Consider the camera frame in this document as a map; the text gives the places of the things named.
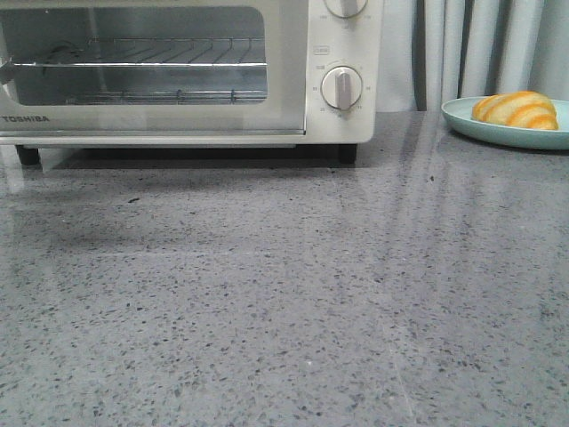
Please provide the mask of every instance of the oven rack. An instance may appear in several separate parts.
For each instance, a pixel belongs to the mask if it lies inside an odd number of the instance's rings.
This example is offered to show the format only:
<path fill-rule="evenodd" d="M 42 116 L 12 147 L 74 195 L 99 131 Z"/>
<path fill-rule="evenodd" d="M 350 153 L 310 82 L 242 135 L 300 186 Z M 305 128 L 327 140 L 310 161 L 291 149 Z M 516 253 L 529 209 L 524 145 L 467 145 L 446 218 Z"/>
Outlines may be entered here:
<path fill-rule="evenodd" d="M 92 38 L 85 47 L 56 44 L 34 58 L 12 58 L 0 68 L 0 82 L 20 68 L 266 68 L 262 38 Z"/>
<path fill-rule="evenodd" d="M 267 91 L 161 91 L 161 92 L 113 92 L 82 93 L 68 97 L 68 105 L 205 105 L 248 104 L 267 99 Z"/>

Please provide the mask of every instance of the oven window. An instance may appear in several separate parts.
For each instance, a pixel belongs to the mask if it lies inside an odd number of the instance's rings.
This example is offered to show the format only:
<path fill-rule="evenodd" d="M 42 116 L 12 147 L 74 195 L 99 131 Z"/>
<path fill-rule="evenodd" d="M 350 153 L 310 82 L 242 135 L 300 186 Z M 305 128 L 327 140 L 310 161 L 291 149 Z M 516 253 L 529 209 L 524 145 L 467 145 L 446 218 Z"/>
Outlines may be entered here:
<path fill-rule="evenodd" d="M 268 96 L 252 7 L 0 12 L 0 81 L 22 105 L 239 105 Z"/>

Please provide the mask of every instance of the croissant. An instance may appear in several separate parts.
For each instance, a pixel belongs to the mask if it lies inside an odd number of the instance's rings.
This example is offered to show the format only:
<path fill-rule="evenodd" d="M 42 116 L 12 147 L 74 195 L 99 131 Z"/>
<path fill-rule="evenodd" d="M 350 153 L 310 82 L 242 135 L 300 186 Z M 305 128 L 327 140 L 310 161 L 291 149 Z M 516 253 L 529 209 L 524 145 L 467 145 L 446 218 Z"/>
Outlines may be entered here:
<path fill-rule="evenodd" d="M 557 130 L 557 112 L 551 99 L 531 91 L 501 93 L 477 102 L 472 117 L 494 125 Z"/>

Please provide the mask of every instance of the white knob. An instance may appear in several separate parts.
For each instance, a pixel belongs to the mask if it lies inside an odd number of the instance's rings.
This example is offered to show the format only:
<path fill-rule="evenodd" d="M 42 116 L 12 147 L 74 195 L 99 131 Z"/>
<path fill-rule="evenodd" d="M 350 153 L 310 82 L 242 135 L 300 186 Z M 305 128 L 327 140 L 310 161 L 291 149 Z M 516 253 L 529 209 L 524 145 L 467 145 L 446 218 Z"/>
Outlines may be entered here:
<path fill-rule="evenodd" d="M 350 67 L 331 70 L 322 81 L 322 96 L 331 107 L 350 109 L 362 96 L 362 77 Z"/>
<path fill-rule="evenodd" d="M 351 18 L 360 13 L 367 0 L 325 0 L 330 12 L 340 18 Z"/>

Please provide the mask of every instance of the light blue plate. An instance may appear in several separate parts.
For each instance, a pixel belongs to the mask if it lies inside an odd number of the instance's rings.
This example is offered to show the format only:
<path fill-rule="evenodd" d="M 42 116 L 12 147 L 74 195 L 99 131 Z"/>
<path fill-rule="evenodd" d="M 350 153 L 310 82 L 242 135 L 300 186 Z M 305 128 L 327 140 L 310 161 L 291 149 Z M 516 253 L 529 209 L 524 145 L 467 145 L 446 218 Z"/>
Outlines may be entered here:
<path fill-rule="evenodd" d="M 558 131 L 492 125 L 472 119 L 472 107 L 484 97 L 459 98 L 443 104 L 446 123 L 457 132 L 480 141 L 522 149 L 569 149 L 569 101 L 553 101 Z"/>

